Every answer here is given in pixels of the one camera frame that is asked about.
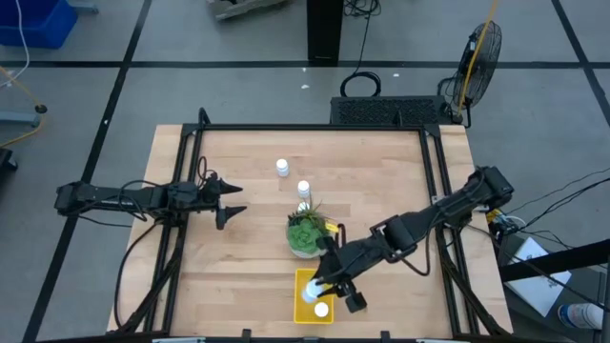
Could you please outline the black beam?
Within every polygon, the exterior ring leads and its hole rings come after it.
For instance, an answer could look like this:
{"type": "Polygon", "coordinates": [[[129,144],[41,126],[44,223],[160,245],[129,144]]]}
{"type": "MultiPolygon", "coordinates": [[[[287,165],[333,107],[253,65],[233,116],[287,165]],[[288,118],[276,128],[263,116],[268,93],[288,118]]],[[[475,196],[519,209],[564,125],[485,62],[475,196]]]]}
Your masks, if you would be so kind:
{"type": "Polygon", "coordinates": [[[503,282],[588,268],[608,262],[610,239],[576,247],[561,252],[552,252],[541,257],[527,259],[499,268],[503,282]]]}

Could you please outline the grey metal base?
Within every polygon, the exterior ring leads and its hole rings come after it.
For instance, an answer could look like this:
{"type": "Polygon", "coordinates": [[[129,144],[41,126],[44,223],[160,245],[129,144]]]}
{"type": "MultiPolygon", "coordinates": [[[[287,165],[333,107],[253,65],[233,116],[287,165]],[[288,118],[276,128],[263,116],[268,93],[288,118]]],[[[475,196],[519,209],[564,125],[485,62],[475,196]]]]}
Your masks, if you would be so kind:
{"type": "Polygon", "coordinates": [[[279,10],[294,0],[205,0],[208,10],[217,21],[237,16],[279,10]]]}

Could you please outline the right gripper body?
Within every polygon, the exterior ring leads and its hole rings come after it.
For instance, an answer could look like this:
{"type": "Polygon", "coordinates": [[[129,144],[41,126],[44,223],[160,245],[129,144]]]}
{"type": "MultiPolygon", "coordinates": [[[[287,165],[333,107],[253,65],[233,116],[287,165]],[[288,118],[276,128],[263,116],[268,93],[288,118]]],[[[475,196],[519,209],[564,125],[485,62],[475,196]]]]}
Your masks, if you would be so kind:
{"type": "Polygon", "coordinates": [[[381,261],[381,248],[377,240],[368,237],[338,246],[332,237],[327,236],[318,239],[317,244],[327,250],[320,257],[319,266],[333,270],[334,283],[327,284],[329,288],[334,284],[347,283],[352,287],[352,294],[344,297],[349,312],[364,310],[367,302],[363,294],[356,289],[353,280],[381,261]]]}

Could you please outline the black floor object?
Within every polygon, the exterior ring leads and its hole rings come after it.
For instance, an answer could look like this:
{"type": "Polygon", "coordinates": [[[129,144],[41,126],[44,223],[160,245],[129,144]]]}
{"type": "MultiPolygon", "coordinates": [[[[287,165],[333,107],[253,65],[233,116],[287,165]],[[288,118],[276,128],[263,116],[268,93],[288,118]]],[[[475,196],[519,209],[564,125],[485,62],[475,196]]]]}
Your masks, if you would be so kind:
{"type": "Polygon", "coordinates": [[[15,172],[18,170],[18,163],[14,159],[13,151],[0,148],[0,171],[15,172]]]}

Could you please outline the white blue can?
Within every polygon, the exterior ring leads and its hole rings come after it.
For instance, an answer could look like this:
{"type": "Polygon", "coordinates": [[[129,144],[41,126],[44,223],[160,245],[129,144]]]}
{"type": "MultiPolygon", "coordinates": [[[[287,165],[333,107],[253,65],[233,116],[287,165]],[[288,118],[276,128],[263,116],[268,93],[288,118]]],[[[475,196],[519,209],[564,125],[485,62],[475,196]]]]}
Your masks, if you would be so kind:
{"type": "Polygon", "coordinates": [[[602,329],[604,311],[596,304],[579,303],[560,305],[559,321],[568,328],[595,330],[602,329]]]}

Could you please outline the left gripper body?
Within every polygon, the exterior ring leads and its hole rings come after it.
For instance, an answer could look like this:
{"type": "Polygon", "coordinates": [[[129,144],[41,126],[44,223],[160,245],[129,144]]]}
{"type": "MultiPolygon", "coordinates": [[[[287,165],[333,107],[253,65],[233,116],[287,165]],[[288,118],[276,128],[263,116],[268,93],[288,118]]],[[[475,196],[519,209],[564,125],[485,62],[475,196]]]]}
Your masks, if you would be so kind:
{"type": "Polygon", "coordinates": [[[204,185],[199,192],[199,205],[201,211],[215,213],[215,225],[218,230],[223,230],[226,225],[226,212],[220,202],[221,179],[216,173],[212,173],[205,179],[204,185]]]}

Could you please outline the white paper sheet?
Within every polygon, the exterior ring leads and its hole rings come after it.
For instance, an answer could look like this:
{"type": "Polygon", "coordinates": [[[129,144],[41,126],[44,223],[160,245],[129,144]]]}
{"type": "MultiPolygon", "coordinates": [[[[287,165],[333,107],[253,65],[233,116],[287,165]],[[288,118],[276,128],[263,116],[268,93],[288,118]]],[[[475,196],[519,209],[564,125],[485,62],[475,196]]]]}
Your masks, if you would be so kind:
{"type": "MultiPolygon", "coordinates": [[[[548,252],[537,241],[528,237],[517,249],[510,264],[547,254],[548,252]]],[[[541,275],[508,281],[505,285],[542,317],[547,316],[563,291],[561,285],[541,275]]]]}

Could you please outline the artificial plant in patterned pot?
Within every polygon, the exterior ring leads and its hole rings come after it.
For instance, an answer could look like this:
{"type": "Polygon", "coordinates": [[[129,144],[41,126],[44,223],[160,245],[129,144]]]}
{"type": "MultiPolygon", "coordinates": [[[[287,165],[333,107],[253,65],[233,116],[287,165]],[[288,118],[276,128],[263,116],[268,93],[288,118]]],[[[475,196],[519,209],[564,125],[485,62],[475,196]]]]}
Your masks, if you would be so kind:
{"type": "Polygon", "coordinates": [[[311,259],[327,252],[317,244],[318,239],[331,234],[326,228],[330,218],[319,211],[320,206],[320,203],[316,204],[309,196],[287,216],[287,242],[290,250],[299,258],[311,259]]]}

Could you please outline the yellow plastic basket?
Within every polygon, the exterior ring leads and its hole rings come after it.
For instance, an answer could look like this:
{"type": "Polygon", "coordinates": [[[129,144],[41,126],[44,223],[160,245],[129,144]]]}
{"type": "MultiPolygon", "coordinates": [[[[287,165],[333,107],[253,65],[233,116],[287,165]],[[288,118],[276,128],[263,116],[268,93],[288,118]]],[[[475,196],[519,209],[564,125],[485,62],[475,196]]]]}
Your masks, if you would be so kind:
{"type": "Polygon", "coordinates": [[[307,325],[330,325],[334,322],[334,300],[332,294],[321,297],[314,304],[307,304],[301,298],[301,291],[305,284],[313,279],[315,269],[297,269],[295,271],[295,291],[294,291],[294,323],[307,325]],[[318,302],[327,303],[330,312],[324,318],[315,315],[314,307],[318,302]]]}

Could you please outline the black floor fan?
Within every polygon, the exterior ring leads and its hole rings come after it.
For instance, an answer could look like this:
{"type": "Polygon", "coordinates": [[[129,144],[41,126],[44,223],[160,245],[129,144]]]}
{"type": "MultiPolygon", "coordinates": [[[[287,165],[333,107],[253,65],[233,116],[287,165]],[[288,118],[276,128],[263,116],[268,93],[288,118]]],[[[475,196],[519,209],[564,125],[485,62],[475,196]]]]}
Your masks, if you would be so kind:
{"type": "Polygon", "coordinates": [[[449,105],[451,124],[471,126],[471,109],[486,93],[496,70],[501,50],[501,28],[494,21],[482,23],[469,35],[457,71],[437,84],[437,95],[449,105]]]}

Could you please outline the black pillar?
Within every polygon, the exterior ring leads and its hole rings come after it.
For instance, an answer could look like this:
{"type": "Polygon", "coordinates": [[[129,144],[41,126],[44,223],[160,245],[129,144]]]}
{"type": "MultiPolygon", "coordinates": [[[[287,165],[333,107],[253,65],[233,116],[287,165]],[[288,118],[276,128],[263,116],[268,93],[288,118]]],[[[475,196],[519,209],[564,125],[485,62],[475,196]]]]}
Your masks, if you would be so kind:
{"type": "Polygon", "coordinates": [[[339,59],[344,0],[306,0],[308,60],[336,67],[339,59]]]}

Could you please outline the blue plastic bin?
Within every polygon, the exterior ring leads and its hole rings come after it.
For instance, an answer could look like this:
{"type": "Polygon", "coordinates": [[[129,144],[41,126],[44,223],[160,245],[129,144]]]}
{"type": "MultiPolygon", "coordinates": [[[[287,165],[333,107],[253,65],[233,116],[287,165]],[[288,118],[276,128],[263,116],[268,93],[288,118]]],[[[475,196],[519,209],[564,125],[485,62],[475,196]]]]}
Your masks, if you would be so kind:
{"type": "Polygon", "coordinates": [[[0,45],[61,48],[77,21],[67,0],[0,0],[0,45]]]}

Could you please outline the grey stand leg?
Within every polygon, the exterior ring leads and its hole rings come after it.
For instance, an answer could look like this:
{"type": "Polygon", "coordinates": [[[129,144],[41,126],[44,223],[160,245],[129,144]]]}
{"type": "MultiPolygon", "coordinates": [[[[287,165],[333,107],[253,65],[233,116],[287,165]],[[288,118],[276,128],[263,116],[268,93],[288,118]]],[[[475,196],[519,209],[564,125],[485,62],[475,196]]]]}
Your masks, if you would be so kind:
{"type": "Polygon", "coordinates": [[[0,123],[3,124],[22,124],[37,128],[41,122],[41,115],[38,113],[19,112],[19,111],[0,111],[0,123]]]}

